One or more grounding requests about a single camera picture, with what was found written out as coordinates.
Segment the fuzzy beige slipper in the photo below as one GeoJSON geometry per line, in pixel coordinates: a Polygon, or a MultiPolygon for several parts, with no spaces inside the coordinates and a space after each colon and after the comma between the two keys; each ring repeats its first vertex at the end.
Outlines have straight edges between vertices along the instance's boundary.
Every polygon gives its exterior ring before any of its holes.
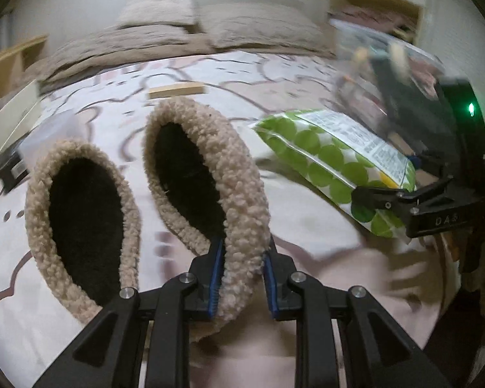
{"type": "Polygon", "coordinates": [[[259,170],[237,132],[213,108],[188,98],[162,101],[149,116],[144,168],[160,216],[196,254],[224,237],[216,319],[191,339],[218,331],[248,304],[269,244],[269,211],[259,170]]]}
{"type": "Polygon", "coordinates": [[[54,296],[84,324],[122,287],[138,288],[140,226],[128,183],[96,146],[59,142],[31,172],[32,256],[54,296]]]}

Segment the bedsheet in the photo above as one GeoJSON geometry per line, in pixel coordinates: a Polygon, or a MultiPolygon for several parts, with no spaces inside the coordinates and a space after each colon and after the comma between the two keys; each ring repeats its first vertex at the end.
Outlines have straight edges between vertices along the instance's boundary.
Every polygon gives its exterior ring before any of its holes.
{"type": "MultiPolygon", "coordinates": [[[[325,285],[364,285],[420,345],[456,292],[456,268],[439,239],[373,237],[341,213],[273,152],[248,124],[270,113],[306,108],[341,110],[338,71],[312,56],[223,54],[189,56],[122,67],[48,93],[39,122],[75,110],[88,140],[117,164],[142,216],[140,290],[186,271],[193,258],[158,216],[142,166],[146,116],[157,101],[150,87],[202,81],[193,95],[230,119],[261,171],[279,251],[325,285]]],[[[0,184],[0,368],[17,388],[31,387],[81,330],[45,284],[24,228],[26,182],[8,194],[0,184]]],[[[191,346],[191,385],[294,386],[294,323],[275,323],[260,287],[250,306],[220,333],[191,346]]]]}

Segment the bolt head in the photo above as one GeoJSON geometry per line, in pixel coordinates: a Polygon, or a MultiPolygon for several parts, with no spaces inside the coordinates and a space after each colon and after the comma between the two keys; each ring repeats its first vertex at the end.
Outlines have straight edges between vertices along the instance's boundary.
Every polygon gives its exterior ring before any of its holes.
{"type": "Polygon", "coordinates": [[[291,280],[295,283],[302,283],[307,280],[307,276],[301,271],[295,271],[294,273],[291,273],[291,280]]]}
{"type": "Polygon", "coordinates": [[[134,295],[135,289],[133,289],[133,287],[123,287],[119,292],[119,296],[122,299],[131,299],[134,295]]]}
{"type": "Polygon", "coordinates": [[[194,276],[194,274],[192,273],[181,273],[179,275],[179,281],[185,284],[192,283],[195,281],[195,279],[196,279],[196,276],[194,276]]]}
{"type": "Polygon", "coordinates": [[[363,286],[354,286],[350,289],[350,293],[352,293],[353,297],[361,299],[367,295],[367,290],[363,286]]]}

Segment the green polka dot snack bag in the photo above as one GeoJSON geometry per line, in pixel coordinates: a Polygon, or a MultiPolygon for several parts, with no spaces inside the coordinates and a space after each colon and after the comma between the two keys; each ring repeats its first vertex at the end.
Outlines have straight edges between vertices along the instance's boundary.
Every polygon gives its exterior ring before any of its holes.
{"type": "Polygon", "coordinates": [[[415,189],[415,168],[398,150],[344,113],[290,111],[252,125],[277,156],[374,235],[403,237],[388,210],[352,203],[357,186],[415,189]]]}

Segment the pillow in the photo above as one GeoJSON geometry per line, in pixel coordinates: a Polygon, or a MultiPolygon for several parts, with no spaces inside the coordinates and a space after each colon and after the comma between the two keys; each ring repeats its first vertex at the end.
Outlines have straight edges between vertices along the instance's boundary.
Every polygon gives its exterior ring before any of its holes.
{"type": "Polygon", "coordinates": [[[209,5],[200,10],[199,21],[215,48],[258,44],[329,50],[320,28],[296,8],[284,5],[209,5]]]}
{"type": "Polygon", "coordinates": [[[189,26],[196,23],[192,0],[129,0],[117,28],[143,25],[189,26]]]}

